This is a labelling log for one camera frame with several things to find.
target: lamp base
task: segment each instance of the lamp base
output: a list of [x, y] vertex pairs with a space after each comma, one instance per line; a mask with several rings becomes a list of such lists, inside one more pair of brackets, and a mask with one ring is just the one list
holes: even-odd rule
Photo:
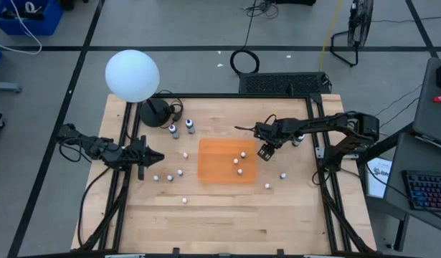
[[142, 122], [150, 127], [162, 126], [168, 122], [169, 118], [171, 117], [168, 103], [161, 99], [147, 100], [142, 104], [139, 112]]

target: concrete floor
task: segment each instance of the concrete floor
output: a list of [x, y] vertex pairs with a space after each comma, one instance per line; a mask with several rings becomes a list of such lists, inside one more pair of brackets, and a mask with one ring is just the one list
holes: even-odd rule
[[[108, 89], [104, 69], [116, 53], [113, 47], [177, 47], [192, 51], [146, 51], [161, 73], [161, 89], [174, 92], [237, 92], [239, 79], [229, 67], [231, 51], [226, 46], [244, 43], [249, 18], [240, 9], [251, 0], [106, 0], [91, 46], [86, 55], [65, 122], [74, 123], [85, 134], [95, 135], [105, 107]], [[412, 0], [421, 17], [440, 16], [441, 0]], [[98, 0], [77, 1], [65, 12], [51, 37], [40, 37], [44, 46], [70, 46], [72, 51], [51, 48], [37, 56], [4, 52], [0, 80], [18, 82], [23, 92], [0, 92], [0, 112], [6, 118], [0, 132], [0, 257], [5, 257], [39, 170], [42, 156], [57, 119], [81, 46], [85, 41]], [[346, 29], [351, 2], [345, 0], [334, 32]], [[334, 0], [318, 0], [312, 6], [282, 5], [276, 19], [256, 18], [249, 45], [322, 46], [329, 27]], [[412, 19], [405, 0], [376, 0], [374, 20]], [[423, 21], [432, 43], [441, 47], [441, 19]], [[346, 38], [337, 45], [346, 45]], [[9, 37], [0, 31], [0, 43], [33, 46], [26, 37]], [[371, 47], [425, 47], [415, 23], [373, 23], [366, 43]], [[195, 46], [218, 46], [199, 51]], [[318, 69], [319, 51], [258, 51], [261, 72], [312, 72]], [[344, 52], [347, 57], [354, 57]], [[421, 84], [430, 53], [361, 52], [359, 65], [350, 68], [329, 52], [323, 66], [340, 94], [345, 110], [377, 113], [390, 102]], [[238, 56], [239, 69], [253, 61]], [[399, 112], [419, 92], [407, 96], [383, 112], [385, 121]], [[384, 127], [391, 134], [410, 123], [416, 105]], [[54, 152], [42, 192], [19, 255], [69, 250], [89, 164], [69, 163]], [[397, 220], [369, 209], [378, 250], [388, 254], [441, 257], [441, 231], [416, 219], [402, 253], [386, 248], [395, 237]]]

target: small bottle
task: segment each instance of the small bottle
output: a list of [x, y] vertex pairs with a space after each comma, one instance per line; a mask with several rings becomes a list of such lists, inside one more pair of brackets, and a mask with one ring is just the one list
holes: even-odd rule
[[292, 140], [292, 145], [297, 147], [298, 145], [300, 145], [300, 143], [303, 141], [304, 138], [305, 138], [305, 135], [300, 135], [298, 137], [294, 137]]
[[169, 126], [169, 132], [171, 133], [172, 138], [179, 139], [180, 135], [177, 133], [177, 128], [175, 125]]
[[189, 134], [194, 134], [194, 124], [191, 119], [187, 119], [185, 121], [186, 129], [189, 131]]

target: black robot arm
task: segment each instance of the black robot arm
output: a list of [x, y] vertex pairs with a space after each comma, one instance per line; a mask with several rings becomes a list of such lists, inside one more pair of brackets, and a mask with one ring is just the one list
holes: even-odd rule
[[164, 159], [164, 154], [151, 150], [146, 146], [146, 137], [133, 139], [131, 144], [121, 148], [113, 143], [113, 139], [86, 136], [75, 130], [73, 124], [61, 127], [57, 134], [60, 148], [63, 145], [77, 145], [85, 150], [85, 154], [93, 160], [102, 160], [112, 169], [124, 171], [133, 164], [138, 165], [138, 178], [143, 180], [143, 167], [149, 167]]
[[307, 120], [283, 118], [274, 120], [272, 124], [257, 122], [254, 128], [248, 130], [254, 132], [254, 137], [266, 142], [258, 152], [265, 161], [270, 160], [275, 149], [306, 133], [342, 132], [346, 137], [335, 146], [325, 147], [324, 152], [325, 167], [338, 171], [346, 154], [360, 145], [371, 145], [378, 140], [379, 120], [372, 115], [351, 111]]

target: black fan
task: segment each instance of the black fan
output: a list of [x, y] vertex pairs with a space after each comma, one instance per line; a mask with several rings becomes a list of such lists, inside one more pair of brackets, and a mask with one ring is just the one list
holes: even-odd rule
[[[366, 38], [369, 35], [372, 14], [373, 0], [353, 0], [348, 30], [336, 33], [332, 36], [330, 52], [351, 67], [359, 63], [359, 49], [365, 45]], [[335, 37], [346, 33], [348, 34], [348, 46], [353, 47], [356, 52], [356, 63], [354, 64], [333, 51], [333, 41]]]

